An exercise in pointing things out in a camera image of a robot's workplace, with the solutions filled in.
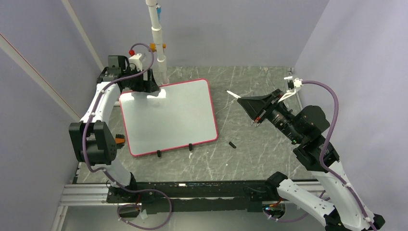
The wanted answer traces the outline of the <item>black whiteboard marker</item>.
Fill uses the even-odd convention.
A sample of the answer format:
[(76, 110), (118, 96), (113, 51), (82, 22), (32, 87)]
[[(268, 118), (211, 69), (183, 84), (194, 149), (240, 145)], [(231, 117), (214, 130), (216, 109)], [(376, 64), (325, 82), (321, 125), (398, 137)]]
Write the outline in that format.
[(238, 94), (236, 94), (236, 93), (234, 93), (234, 92), (232, 92), (230, 90), (225, 90), (225, 92), (228, 93), (229, 95), (231, 95), (232, 97), (236, 98), (236, 99), (241, 98), (240, 95), (238, 95)]

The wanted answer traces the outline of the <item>black marker cap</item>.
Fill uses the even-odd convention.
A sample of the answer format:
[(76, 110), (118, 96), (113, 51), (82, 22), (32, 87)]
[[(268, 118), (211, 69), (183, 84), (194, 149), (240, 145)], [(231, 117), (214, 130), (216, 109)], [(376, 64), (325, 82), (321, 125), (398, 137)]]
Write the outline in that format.
[(229, 141), (229, 145), (230, 145), (232, 148), (234, 148), (234, 149), (237, 148), (236, 145), (235, 145), (234, 143), (230, 142), (230, 141)]

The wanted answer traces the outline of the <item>red framed whiteboard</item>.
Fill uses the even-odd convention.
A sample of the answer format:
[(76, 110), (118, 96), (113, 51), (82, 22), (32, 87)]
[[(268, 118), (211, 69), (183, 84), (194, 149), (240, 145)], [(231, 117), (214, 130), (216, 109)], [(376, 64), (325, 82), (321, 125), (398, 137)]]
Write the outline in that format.
[(128, 91), (119, 103), (133, 157), (219, 137), (210, 85), (204, 78), (164, 85), (154, 93)]

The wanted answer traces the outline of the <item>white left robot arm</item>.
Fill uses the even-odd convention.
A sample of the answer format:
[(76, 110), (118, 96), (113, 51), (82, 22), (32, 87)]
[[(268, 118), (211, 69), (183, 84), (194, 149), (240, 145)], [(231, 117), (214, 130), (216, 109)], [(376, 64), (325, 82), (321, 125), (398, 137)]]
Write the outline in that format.
[(108, 66), (96, 79), (96, 92), (85, 115), (71, 123), (69, 136), (76, 159), (92, 173), (103, 172), (110, 184), (126, 202), (134, 201), (138, 188), (134, 175), (116, 159), (120, 148), (108, 123), (122, 91), (126, 88), (146, 93), (160, 90), (151, 66), (132, 63), (123, 55), (110, 55)]

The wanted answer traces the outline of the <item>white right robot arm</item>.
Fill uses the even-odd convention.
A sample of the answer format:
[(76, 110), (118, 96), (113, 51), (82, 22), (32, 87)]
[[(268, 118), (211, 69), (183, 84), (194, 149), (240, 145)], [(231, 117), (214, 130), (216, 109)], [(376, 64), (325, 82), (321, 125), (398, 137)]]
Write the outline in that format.
[(282, 99), (280, 90), (264, 96), (237, 96), (237, 102), (255, 124), (268, 120), (295, 145), (296, 158), (320, 182), (330, 200), (302, 189), (281, 172), (266, 180), (266, 196), (293, 202), (327, 231), (379, 230), (385, 223), (383, 216), (361, 202), (348, 182), (337, 151), (322, 135), (330, 126), (323, 110), (309, 105), (293, 115)]

